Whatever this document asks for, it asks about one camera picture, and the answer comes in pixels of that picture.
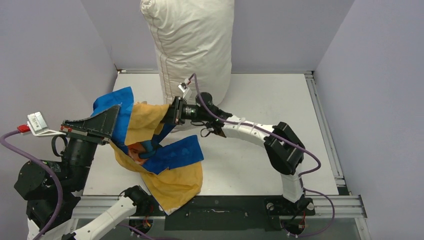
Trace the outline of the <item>yellow and blue pillowcase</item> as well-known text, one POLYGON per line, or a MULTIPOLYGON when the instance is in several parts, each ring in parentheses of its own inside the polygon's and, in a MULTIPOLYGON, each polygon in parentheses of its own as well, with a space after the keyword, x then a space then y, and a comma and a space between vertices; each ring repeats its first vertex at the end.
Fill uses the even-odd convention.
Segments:
POLYGON ((139 173, 160 207, 171 215, 199 194, 203 185, 204 155, 197 135, 162 146, 175 127, 161 122, 170 105, 137 102, 131 87, 98 97, 92 115, 115 105, 120 109, 110 145, 116 161, 139 173))

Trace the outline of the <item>white pillow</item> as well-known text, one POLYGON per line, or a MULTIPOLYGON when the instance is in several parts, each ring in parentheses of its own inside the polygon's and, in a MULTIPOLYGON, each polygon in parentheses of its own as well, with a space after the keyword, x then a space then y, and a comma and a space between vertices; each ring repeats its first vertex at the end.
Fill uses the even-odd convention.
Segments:
POLYGON ((232 72, 233 0, 142 0, 140 11, 154 40, 164 103, 181 96, 178 85, 196 74, 201 92, 219 105, 232 72))

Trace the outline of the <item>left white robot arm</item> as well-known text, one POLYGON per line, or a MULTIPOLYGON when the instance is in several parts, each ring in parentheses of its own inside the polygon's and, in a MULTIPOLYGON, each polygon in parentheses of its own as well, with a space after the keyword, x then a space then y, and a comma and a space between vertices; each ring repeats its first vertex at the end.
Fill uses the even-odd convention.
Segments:
POLYGON ((64 120, 58 131, 44 129, 53 139, 63 140, 64 149, 55 152, 61 160, 30 160, 14 185, 27 201, 27 217, 40 228, 41 239, 99 240, 124 219, 153 211, 152 197, 135 185, 123 190, 116 203, 85 226, 47 235, 71 219, 81 200, 75 193, 86 185, 97 147, 109 143, 120 109, 113 105, 85 119, 64 120))

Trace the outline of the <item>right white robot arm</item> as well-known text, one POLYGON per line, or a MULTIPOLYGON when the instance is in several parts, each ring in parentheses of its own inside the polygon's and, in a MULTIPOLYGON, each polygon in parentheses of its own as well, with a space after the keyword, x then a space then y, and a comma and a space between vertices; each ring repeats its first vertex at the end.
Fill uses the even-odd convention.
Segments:
POLYGON ((173 125, 186 120, 201 122, 215 135, 263 147, 271 166, 281 175, 283 209, 289 214, 315 209, 313 200, 305 196, 301 174, 305 146, 287 123, 266 125, 244 120, 214 105, 207 92, 198 94, 195 101, 193 105, 175 97, 161 122, 173 125))

